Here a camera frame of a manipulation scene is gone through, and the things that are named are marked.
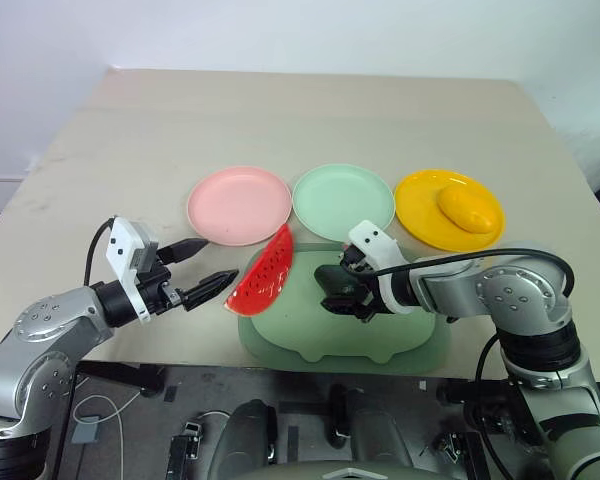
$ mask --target watermelon slice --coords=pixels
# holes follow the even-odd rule
[[[250,317],[273,305],[287,280],[293,261],[293,237],[285,223],[280,227],[224,306]]]

